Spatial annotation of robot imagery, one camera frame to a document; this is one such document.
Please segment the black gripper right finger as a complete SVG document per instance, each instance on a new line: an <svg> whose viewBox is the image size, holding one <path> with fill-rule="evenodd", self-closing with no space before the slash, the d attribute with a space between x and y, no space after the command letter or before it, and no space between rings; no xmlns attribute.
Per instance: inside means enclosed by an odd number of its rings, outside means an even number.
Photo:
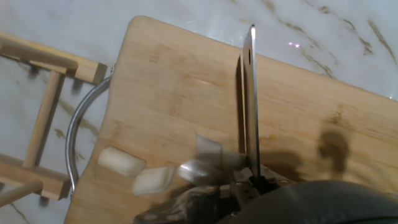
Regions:
<svg viewBox="0 0 398 224"><path fill-rule="evenodd" d="M274 172L268 167L261 166L260 171L260 186L262 189L276 189L290 184L290 180L288 178Z"/></svg>

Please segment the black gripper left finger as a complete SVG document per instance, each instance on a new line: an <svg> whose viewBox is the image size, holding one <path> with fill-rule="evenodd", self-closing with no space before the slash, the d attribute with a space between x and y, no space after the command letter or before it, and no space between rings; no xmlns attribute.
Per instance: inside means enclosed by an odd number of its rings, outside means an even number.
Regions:
<svg viewBox="0 0 398 224"><path fill-rule="evenodd" d="M252 176L253 173L248 167L233 172L234 181L230 183L230 189L239 204L249 204L260 197L259 192L250 181Z"/></svg>

